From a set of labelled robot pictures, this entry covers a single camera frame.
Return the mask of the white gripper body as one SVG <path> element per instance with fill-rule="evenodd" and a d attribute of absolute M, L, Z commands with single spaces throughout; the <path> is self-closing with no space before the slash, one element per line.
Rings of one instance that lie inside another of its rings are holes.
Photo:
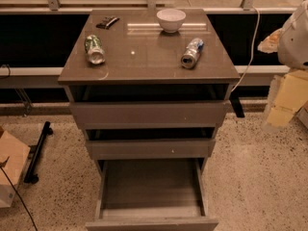
<path fill-rule="evenodd" d="M 308 0 L 304 0 L 281 28 L 278 60 L 289 68 L 308 69 Z"/>

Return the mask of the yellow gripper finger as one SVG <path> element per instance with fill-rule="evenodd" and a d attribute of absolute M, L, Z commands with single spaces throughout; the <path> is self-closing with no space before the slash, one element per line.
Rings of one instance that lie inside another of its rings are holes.
<path fill-rule="evenodd" d="M 307 101 L 307 71 L 295 70 L 283 77 L 275 75 L 269 87 L 262 129 L 276 132 L 286 127 Z"/>
<path fill-rule="evenodd" d="M 281 29 L 277 29 L 262 40 L 257 49 L 263 53 L 275 53 L 278 51 L 278 44 L 280 39 Z"/>

